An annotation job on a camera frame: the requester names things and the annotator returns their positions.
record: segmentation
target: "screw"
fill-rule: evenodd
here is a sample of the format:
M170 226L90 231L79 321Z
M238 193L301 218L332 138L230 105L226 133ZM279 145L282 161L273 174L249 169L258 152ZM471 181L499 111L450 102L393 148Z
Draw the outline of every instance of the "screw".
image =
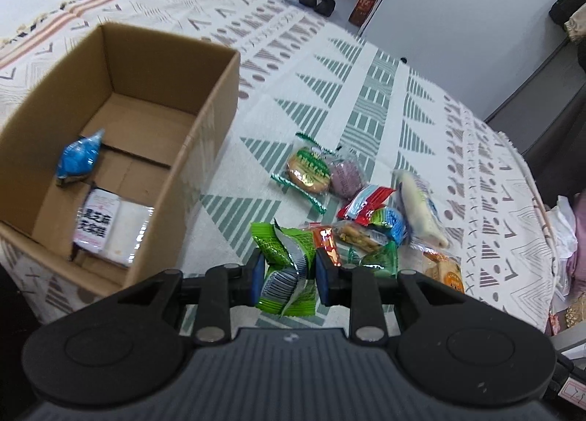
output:
M221 340L226 335L226 332L219 326L205 326L200 328L196 333L198 339L202 342L213 343Z
M378 326L368 325L356 330L356 336L363 342L377 342L385 336L385 332Z

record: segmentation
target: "white candy wrapper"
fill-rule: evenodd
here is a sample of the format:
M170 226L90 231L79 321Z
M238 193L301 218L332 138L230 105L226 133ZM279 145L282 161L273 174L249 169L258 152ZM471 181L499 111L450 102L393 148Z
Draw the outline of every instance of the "white candy wrapper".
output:
M73 242L108 261L130 266L144 238L152 207L93 190L77 217Z

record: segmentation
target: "cardboard box on floor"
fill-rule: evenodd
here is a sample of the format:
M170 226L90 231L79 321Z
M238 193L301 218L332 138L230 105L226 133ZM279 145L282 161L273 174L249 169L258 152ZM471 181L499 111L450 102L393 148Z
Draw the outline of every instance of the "cardboard box on floor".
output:
M239 62L235 50L175 34L113 23L94 29L0 133L0 237L100 296L173 267L234 118ZM64 147L100 128L90 177L58 188ZM92 182L155 208L130 269L84 251L68 260Z

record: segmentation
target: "bed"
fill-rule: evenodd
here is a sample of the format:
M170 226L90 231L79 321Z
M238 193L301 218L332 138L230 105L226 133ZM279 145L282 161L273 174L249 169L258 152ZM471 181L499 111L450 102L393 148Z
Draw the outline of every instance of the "bed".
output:
M241 53L238 110L214 176L190 221L178 267L203 274L245 262L252 221L330 223L270 181L303 131L326 147L357 150L373 183L408 169L431 184L462 266L466 293L544 329L557 256L533 178L505 135L415 69L316 14L276 0L0 0L0 126L27 92L93 27L106 21L229 45ZM0 263L48 322L96 299L1 241ZM232 309L232 325L347 326L348 309L315 316ZM187 327L194 310L185 320ZM388 321L393 329L393 315Z

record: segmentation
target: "blue snack package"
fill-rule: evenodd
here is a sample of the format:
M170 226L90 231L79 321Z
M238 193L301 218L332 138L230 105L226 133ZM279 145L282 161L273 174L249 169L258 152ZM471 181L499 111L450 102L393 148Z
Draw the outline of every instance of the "blue snack package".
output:
M68 145L61 153L57 164L57 185L62 187L80 181L92 172L98 161L104 129L98 130L89 138L80 138Z
M401 213L388 206L373 211L370 215L370 224L393 239L397 245L403 242L407 232Z

